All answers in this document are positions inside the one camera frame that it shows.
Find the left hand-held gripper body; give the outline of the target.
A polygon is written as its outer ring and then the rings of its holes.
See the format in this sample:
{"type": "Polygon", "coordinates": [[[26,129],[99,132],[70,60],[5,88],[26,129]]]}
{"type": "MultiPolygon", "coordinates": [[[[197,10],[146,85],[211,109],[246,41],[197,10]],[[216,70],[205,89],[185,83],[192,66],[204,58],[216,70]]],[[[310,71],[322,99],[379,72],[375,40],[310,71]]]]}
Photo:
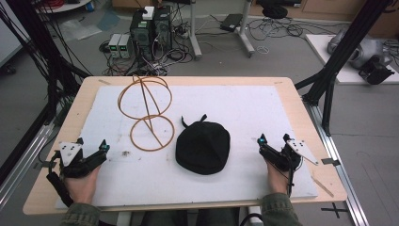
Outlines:
{"type": "Polygon", "coordinates": [[[88,157],[83,156],[83,145],[76,142],[60,142],[60,172],[66,178],[83,178],[89,175],[106,160],[107,153],[99,149],[88,157]]]}

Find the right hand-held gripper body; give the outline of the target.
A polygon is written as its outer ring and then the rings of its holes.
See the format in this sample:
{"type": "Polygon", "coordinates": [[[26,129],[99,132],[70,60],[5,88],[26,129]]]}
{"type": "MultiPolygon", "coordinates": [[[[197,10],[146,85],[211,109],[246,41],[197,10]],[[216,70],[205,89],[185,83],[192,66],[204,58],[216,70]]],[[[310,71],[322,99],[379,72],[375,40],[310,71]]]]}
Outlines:
{"type": "Polygon", "coordinates": [[[304,140],[288,140],[281,151],[275,150],[267,143],[265,147],[260,147],[259,153],[281,171],[297,170],[303,159],[315,166],[319,164],[304,140]]]}

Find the person's right hand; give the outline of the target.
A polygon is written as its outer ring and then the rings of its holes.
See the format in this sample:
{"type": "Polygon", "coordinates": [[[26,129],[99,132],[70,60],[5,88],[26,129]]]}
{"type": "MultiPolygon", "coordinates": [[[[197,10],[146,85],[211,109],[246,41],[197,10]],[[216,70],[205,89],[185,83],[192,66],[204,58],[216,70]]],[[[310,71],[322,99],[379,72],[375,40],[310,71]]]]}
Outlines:
{"type": "Polygon", "coordinates": [[[288,175],[286,172],[279,171],[268,160],[265,161],[267,166],[268,185],[272,193],[288,193],[288,175]]]}

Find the person's left hand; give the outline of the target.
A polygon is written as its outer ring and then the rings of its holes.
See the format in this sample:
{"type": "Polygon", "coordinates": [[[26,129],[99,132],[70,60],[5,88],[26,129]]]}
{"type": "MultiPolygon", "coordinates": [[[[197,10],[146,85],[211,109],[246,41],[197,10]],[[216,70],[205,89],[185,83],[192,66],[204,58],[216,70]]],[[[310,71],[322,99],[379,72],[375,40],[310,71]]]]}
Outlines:
{"type": "Polygon", "coordinates": [[[86,177],[66,178],[64,180],[64,184],[74,202],[92,204],[100,168],[97,167],[86,177]]]}

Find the light wooden table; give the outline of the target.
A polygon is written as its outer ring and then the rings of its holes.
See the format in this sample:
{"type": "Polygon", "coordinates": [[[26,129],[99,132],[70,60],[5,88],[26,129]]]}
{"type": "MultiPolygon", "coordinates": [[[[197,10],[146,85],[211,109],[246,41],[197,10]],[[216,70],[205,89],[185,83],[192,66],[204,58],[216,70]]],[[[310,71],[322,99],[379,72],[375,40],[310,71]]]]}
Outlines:
{"type": "MultiPolygon", "coordinates": [[[[313,125],[311,117],[304,106],[302,96],[309,90],[306,88],[296,89],[295,83],[288,77],[252,77],[252,76],[167,76],[165,78],[171,86],[256,86],[263,88],[273,86],[277,89],[287,120],[294,129],[298,138],[305,140],[311,148],[311,152],[319,160],[328,158],[327,150],[313,125]]],[[[132,77],[129,76],[91,76],[85,79],[78,90],[72,107],[64,120],[56,140],[71,140],[78,136],[83,128],[84,120],[94,103],[95,93],[101,87],[127,86],[131,84],[132,77]]],[[[337,171],[332,165],[321,164],[314,166],[309,164],[311,176],[319,180],[333,194],[334,198],[321,189],[311,179],[319,195],[316,198],[296,198],[295,203],[317,203],[317,202],[343,202],[347,198],[343,184],[337,171]]],[[[27,216],[44,216],[61,214],[61,209],[55,208],[58,195],[55,189],[46,180],[46,169],[41,169],[23,206],[23,213],[27,216]]]]}

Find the thin wooden stick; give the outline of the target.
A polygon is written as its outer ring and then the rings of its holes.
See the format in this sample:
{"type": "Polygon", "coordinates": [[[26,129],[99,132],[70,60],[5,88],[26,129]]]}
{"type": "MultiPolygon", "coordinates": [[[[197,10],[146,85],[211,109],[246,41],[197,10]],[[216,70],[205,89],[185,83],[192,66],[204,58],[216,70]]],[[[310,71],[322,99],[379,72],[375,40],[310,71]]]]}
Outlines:
{"type": "Polygon", "coordinates": [[[311,178],[313,179],[313,181],[321,188],[323,189],[328,196],[330,196],[331,198],[334,198],[334,194],[326,187],[324,186],[319,180],[317,180],[315,177],[311,176],[311,178]]]}

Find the white foam mat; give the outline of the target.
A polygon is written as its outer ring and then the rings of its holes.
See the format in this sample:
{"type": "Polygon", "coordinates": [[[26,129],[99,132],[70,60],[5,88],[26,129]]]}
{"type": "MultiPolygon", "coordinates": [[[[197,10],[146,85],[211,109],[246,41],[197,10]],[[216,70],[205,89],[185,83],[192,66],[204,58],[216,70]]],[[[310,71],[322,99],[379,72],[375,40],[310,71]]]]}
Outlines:
{"type": "MultiPolygon", "coordinates": [[[[173,101],[164,113],[174,124],[175,135],[166,148],[144,152],[130,138],[135,120],[122,115],[117,100],[124,86],[101,87],[79,136],[83,152],[91,155],[105,139],[110,150],[100,169],[93,199],[101,207],[148,207],[150,205],[203,204],[211,202],[256,202],[268,193],[267,170],[257,139],[264,134],[268,144],[283,147],[284,134],[294,131],[277,90],[272,86],[170,86],[173,101]],[[224,169],[199,175],[181,167],[175,158],[176,138],[186,124],[199,121],[221,124],[231,135],[231,149],[224,169]]],[[[169,101],[161,86],[151,88],[160,109],[169,101]]],[[[145,115],[138,86],[124,96],[122,108],[135,117],[145,115]]],[[[163,119],[152,121],[155,134],[166,143],[171,127],[163,119]]],[[[159,146],[144,122],[134,131],[138,145],[159,146]]]]}

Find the black knit hat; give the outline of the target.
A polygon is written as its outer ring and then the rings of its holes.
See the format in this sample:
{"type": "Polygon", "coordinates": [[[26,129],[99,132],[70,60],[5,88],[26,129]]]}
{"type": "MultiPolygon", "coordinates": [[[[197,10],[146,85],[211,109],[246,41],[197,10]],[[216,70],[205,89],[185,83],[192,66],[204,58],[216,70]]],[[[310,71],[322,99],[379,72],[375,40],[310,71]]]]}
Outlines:
{"type": "Polygon", "coordinates": [[[181,119],[184,130],[177,137],[175,158],[186,170],[200,175],[221,172],[227,164],[231,149],[231,135],[219,123],[199,121],[188,125],[181,119]]]}

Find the white table leg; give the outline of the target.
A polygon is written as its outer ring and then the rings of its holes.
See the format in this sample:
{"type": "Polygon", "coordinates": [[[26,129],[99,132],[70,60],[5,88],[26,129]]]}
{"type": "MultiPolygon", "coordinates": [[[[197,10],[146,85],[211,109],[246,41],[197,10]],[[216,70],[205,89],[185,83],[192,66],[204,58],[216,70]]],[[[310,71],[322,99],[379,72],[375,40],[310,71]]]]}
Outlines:
{"type": "Polygon", "coordinates": [[[263,222],[258,218],[261,214],[261,208],[259,206],[250,206],[247,212],[251,214],[251,217],[247,221],[247,226],[263,226],[263,222]]]}
{"type": "Polygon", "coordinates": [[[119,212],[117,217],[117,226],[131,226],[132,219],[132,212],[119,212]]]}

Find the black tape cross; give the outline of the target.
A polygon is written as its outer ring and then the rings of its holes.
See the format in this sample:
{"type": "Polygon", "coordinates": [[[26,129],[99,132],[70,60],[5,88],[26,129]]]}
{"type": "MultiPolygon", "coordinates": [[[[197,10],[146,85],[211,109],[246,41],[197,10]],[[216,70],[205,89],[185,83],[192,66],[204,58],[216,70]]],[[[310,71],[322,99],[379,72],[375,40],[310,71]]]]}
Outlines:
{"type": "Polygon", "coordinates": [[[345,208],[338,208],[336,203],[333,202],[331,204],[331,207],[322,207],[321,210],[323,212],[333,212],[336,216],[336,218],[340,218],[341,217],[341,213],[347,213],[348,210],[345,208]]]}

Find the white platform board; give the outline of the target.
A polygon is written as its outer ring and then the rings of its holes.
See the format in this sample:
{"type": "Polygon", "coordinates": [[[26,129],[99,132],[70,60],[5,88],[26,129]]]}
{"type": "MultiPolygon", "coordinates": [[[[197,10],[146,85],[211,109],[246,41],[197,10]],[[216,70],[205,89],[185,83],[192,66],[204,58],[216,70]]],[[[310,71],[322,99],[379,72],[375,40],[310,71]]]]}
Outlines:
{"type": "MultiPolygon", "coordinates": [[[[333,35],[306,35],[308,44],[323,64],[326,64],[330,58],[327,45],[332,38],[333,35]]],[[[384,80],[382,85],[399,85],[399,73],[391,65],[388,66],[388,69],[393,71],[393,75],[384,80]]],[[[341,85],[367,85],[367,82],[359,76],[359,71],[349,63],[346,63],[338,73],[336,83],[341,85]]]]}

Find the grey power supply unit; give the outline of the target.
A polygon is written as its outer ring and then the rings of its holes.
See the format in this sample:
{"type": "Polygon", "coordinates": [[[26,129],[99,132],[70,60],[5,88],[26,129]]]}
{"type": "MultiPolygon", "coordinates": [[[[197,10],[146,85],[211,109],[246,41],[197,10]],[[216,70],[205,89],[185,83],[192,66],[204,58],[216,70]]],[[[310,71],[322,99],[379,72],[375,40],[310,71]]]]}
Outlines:
{"type": "Polygon", "coordinates": [[[130,58],[133,53],[133,44],[128,34],[122,34],[119,41],[120,56],[130,58]]]}
{"type": "Polygon", "coordinates": [[[108,48],[113,58],[120,58],[119,41],[121,34],[113,34],[109,43],[108,48]]]}

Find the grey desk leg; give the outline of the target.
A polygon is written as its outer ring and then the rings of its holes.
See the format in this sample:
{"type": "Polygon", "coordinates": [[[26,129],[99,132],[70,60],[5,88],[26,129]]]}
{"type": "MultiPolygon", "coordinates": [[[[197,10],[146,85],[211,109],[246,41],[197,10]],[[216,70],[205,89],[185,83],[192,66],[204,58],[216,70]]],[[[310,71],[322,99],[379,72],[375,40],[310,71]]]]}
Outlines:
{"type": "Polygon", "coordinates": [[[242,23],[241,23],[240,27],[236,28],[239,39],[241,40],[245,49],[247,50],[248,57],[252,57],[252,55],[255,52],[252,44],[250,43],[250,41],[246,35],[247,19],[248,19],[248,15],[250,12],[251,3],[252,3],[252,0],[245,0],[243,12],[242,12],[242,14],[243,14],[242,23]]]}
{"type": "Polygon", "coordinates": [[[194,53],[194,59],[200,60],[202,52],[196,37],[196,0],[189,0],[190,2],[190,31],[189,39],[194,53]]]}

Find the clear plastic sheet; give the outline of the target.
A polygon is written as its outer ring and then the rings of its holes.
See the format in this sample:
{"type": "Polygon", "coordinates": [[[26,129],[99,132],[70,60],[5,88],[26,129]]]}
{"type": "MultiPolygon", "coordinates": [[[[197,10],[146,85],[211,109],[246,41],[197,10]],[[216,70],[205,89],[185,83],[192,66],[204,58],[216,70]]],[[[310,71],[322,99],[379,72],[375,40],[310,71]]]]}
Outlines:
{"type": "Polygon", "coordinates": [[[78,20],[69,20],[60,26],[64,40],[83,40],[102,32],[96,25],[82,25],[78,20]]]}

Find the black device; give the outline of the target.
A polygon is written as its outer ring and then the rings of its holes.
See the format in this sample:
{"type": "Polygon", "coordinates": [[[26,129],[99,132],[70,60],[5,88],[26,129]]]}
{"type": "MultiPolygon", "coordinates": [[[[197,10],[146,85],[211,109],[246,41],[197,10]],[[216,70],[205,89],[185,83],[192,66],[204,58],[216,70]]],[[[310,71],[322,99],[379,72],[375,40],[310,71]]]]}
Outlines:
{"type": "Polygon", "coordinates": [[[378,56],[372,56],[359,70],[359,76],[370,85],[379,85],[391,75],[393,71],[384,66],[378,56]]]}

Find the black computer tower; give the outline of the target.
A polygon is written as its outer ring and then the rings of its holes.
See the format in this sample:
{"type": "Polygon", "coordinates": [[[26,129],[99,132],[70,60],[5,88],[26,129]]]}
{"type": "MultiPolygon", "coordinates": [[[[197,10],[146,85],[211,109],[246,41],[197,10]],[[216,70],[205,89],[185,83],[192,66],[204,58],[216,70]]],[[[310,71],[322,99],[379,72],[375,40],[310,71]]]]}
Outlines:
{"type": "Polygon", "coordinates": [[[154,12],[155,35],[158,46],[164,50],[172,48],[171,43],[171,7],[162,6],[154,12]]]}
{"type": "Polygon", "coordinates": [[[147,59],[153,60],[152,43],[154,41],[153,20],[145,20],[145,9],[138,9],[132,18],[130,33],[140,53],[147,59]]]}

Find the grey rounded shell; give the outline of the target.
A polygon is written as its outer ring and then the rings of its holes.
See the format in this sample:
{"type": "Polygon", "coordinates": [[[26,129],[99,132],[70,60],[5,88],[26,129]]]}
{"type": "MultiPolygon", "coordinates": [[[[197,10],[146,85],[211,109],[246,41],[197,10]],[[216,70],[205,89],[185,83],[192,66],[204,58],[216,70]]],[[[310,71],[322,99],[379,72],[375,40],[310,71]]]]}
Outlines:
{"type": "MultiPolygon", "coordinates": [[[[335,51],[345,33],[346,29],[343,28],[329,41],[327,44],[327,52],[329,54],[332,54],[335,51]]],[[[360,69],[372,57],[377,57],[383,66],[388,66],[393,61],[388,49],[383,46],[383,43],[380,40],[375,40],[366,36],[351,54],[348,62],[353,68],[360,69]]]]}

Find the black flat box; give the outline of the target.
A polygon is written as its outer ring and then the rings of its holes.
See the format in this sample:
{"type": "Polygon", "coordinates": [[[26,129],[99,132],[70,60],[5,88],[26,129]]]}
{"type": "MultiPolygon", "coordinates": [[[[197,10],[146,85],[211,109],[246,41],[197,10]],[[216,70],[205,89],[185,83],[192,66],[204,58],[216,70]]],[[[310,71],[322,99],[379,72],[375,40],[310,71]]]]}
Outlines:
{"type": "Polygon", "coordinates": [[[233,32],[241,23],[243,15],[241,13],[229,14],[221,23],[220,28],[225,31],[233,32]]]}

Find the black stool base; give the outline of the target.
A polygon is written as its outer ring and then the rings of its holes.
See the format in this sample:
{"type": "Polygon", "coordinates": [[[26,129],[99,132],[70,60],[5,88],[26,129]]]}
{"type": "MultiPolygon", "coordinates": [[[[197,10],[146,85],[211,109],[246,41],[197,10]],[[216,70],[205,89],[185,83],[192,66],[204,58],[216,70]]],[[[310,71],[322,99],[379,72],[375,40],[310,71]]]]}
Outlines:
{"type": "Polygon", "coordinates": [[[288,10],[282,6],[266,6],[263,15],[271,19],[283,19],[288,15],[288,10]]]}

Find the round white table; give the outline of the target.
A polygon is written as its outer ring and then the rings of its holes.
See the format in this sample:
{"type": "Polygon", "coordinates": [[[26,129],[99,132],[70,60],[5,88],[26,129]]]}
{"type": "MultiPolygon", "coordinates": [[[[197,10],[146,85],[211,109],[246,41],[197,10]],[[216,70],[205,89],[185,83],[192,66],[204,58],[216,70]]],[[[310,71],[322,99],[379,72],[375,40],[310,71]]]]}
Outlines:
{"type": "Polygon", "coordinates": [[[83,7],[91,0],[41,0],[35,5],[40,13],[59,13],[83,7]]]}

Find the aluminium rail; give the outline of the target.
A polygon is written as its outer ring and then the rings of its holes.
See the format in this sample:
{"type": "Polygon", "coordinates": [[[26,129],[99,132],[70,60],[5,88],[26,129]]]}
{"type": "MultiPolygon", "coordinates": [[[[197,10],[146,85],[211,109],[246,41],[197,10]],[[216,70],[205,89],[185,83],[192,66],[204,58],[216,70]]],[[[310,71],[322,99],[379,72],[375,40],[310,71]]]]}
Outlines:
{"type": "Polygon", "coordinates": [[[313,122],[314,127],[322,140],[324,147],[327,150],[328,157],[331,161],[331,164],[335,167],[338,172],[339,178],[343,184],[343,187],[346,191],[347,198],[345,200],[345,204],[348,209],[348,213],[353,221],[354,226],[370,226],[368,219],[361,207],[359,199],[357,197],[356,191],[352,186],[350,178],[345,170],[343,161],[340,157],[338,149],[334,143],[334,140],[331,136],[329,136],[326,130],[322,126],[322,112],[318,106],[312,106],[310,104],[305,103],[311,120],[313,122]]]}
{"type": "Polygon", "coordinates": [[[0,185],[0,212],[4,209],[8,200],[27,174],[29,168],[38,157],[40,150],[44,147],[44,144],[49,140],[54,128],[55,125],[53,123],[43,125],[38,132],[33,134],[32,138],[27,140],[27,146],[23,148],[22,156],[11,169],[5,182],[0,185]]]}

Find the black metal frame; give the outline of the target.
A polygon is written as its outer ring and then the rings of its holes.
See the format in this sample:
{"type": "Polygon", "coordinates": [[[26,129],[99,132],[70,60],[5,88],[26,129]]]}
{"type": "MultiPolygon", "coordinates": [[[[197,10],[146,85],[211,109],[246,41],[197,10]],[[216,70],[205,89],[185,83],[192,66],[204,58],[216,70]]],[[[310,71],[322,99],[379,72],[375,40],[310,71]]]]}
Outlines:
{"type": "Polygon", "coordinates": [[[56,115],[58,102],[65,97],[77,94],[80,88],[78,78],[90,77],[90,73],[73,65],[60,53],[49,29],[41,19],[42,13],[38,3],[33,3],[33,0],[6,0],[6,3],[29,36],[28,40],[22,37],[18,26],[1,10],[0,19],[33,59],[47,82],[47,104],[0,167],[0,186],[6,182],[11,171],[22,158],[33,136],[56,115]]]}
{"type": "Polygon", "coordinates": [[[336,77],[390,4],[391,0],[366,0],[325,66],[318,73],[295,84],[296,89],[311,85],[310,90],[302,96],[303,101],[311,106],[318,106],[320,98],[325,95],[321,125],[328,136],[336,77]]]}

